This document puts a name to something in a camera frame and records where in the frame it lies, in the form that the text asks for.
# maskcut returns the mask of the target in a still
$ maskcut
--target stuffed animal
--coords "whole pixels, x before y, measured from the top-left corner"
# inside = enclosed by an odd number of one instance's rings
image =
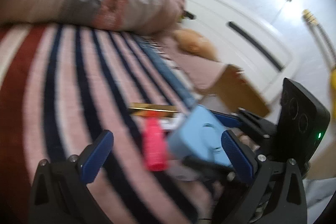
[[[182,29],[174,31],[173,34],[181,50],[209,60],[218,61],[216,48],[200,33],[191,29]]]

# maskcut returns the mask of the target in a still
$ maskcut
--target blue gripper pad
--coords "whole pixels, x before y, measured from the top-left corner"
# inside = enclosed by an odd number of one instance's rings
[[[242,152],[241,148],[236,143],[239,142],[237,137],[231,130],[226,130],[222,134],[221,142],[223,150],[228,156],[233,168],[236,170],[239,179],[244,183],[250,184],[253,181],[257,166],[253,166],[253,163],[249,161],[246,155]]]
[[[85,147],[77,162],[77,169],[83,183],[92,183],[100,167],[104,164],[107,156],[112,151],[113,134],[109,130],[104,130],[98,138]]]

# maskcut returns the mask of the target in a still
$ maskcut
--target navy blue stripe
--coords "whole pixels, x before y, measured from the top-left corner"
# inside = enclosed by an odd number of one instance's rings
[[[129,132],[133,138],[133,141],[137,145],[140,152],[142,152],[142,137],[139,132],[139,129],[137,128],[137,125],[131,118],[131,116],[128,113],[127,106],[123,100],[123,97],[118,89],[118,86],[116,85],[116,81],[114,80],[109,67],[107,66],[107,63],[104,59],[103,52],[100,48],[97,35],[95,33],[95,30],[92,29],[92,38],[93,42],[96,46],[96,52],[98,54],[101,70],[110,86],[110,90],[112,93],[112,96],[115,99],[115,103],[118,106],[119,112],[121,114],[121,117],[124,121],[124,123],[129,128]],[[181,209],[181,211],[185,214],[185,216],[192,222],[195,223],[197,221],[197,210],[196,208],[188,201],[188,199],[181,193],[181,191],[177,188],[177,186],[174,184],[173,180],[170,176],[168,176],[164,172],[152,172],[152,174],[156,177],[158,182],[161,184],[161,186],[164,188],[164,190],[170,195],[172,200],[174,200],[175,204]]]
[[[58,134],[55,113],[55,74],[62,28],[63,25],[59,25],[54,38],[44,85],[43,130],[47,153],[51,162],[64,161],[66,159]]]
[[[171,72],[168,66],[164,63],[161,57],[153,51],[153,49],[145,43],[139,36],[131,34],[133,40],[139,46],[139,48],[147,55],[149,60],[155,66],[155,69],[162,75],[166,80],[168,85],[174,90],[174,92],[179,96],[181,101],[187,107],[187,109],[192,109],[196,103],[195,98],[190,94],[190,92],[185,88],[185,86],[180,82],[179,79]]]
[[[127,39],[125,38],[125,35],[123,33],[120,33],[120,36],[124,39],[125,44],[130,49],[130,51],[133,53],[133,56],[137,59],[140,67],[143,69],[143,71],[146,73],[146,75],[148,76],[148,78],[155,85],[155,87],[159,91],[159,93],[165,98],[167,104],[172,106],[173,102],[168,98],[168,96],[161,90],[161,88],[159,87],[159,85],[155,82],[155,80],[152,77],[152,75],[149,73],[149,71],[146,69],[146,67],[144,66],[144,64],[141,62],[140,58],[136,55],[136,53],[134,52],[134,50],[132,49],[132,47],[128,43]]]
[[[91,96],[90,87],[85,72],[79,27],[76,28],[75,41],[77,80],[80,89],[82,106],[84,109],[84,117],[91,138],[95,140],[101,133],[102,127]],[[128,183],[127,177],[123,173],[121,166],[112,153],[110,153],[107,157],[103,167],[106,170],[108,180],[113,185],[115,191],[119,194],[125,206],[127,206],[129,211],[136,218],[137,222],[139,224],[159,224],[160,221],[149,212],[149,210],[137,196],[136,192],[132,189],[132,186]]]
[[[123,54],[120,52],[120,49],[119,47],[117,46],[116,42],[114,41],[112,35],[110,32],[107,32],[107,34],[109,35],[110,37],[110,40],[111,40],[111,43],[113,45],[113,47],[115,48],[115,50],[117,51],[119,57],[120,57],[120,60],[122,62],[122,64],[124,65],[124,68],[126,69],[126,71],[128,72],[129,76],[132,78],[135,86],[137,87],[137,89],[139,90],[139,93],[141,95],[141,97],[143,98],[144,102],[147,103],[147,104],[151,104],[151,100],[148,98],[144,88],[142,87],[142,85],[140,84],[140,82],[138,81],[138,79],[135,77],[135,75],[132,73],[130,67],[128,66],[128,63],[127,61],[125,60]]]

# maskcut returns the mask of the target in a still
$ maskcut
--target metal bolt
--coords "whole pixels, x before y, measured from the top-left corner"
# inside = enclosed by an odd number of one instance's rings
[[[48,163],[47,159],[40,160],[39,165],[45,166]]]
[[[78,155],[71,155],[69,158],[68,158],[68,161],[70,162],[75,162],[78,160]]]
[[[296,165],[296,160],[294,159],[289,159],[288,160],[291,165]]]
[[[235,172],[230,172],[230,173],[227,174],[226,179],[227,179],[227,181],[233,181],[235,179],[235,177],[236,177],[236,173]]]
[[[258,160],[260,160],[260,161],[265,161],[265,160],[266,160],[266,156],[260,154],[260,155],[258,155]]]

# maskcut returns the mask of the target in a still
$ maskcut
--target pink object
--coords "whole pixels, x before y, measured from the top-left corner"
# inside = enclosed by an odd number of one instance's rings
[[[167,169],[167,144],[157,118],[146,119],[146,128],[142,137],[145,165],[149,171]]]

